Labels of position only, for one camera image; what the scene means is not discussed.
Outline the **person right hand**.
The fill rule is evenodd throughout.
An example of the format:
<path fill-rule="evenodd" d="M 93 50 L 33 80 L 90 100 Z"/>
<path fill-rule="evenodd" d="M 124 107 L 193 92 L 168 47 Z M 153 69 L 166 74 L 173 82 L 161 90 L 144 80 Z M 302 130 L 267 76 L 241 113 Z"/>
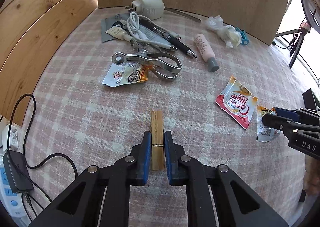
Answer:
<path fill-rule="evenodd" d="M 305 155 L 305 173 L 303 179 L 303 189 L 311 196 L 319 195 L 319 160 Z"/>

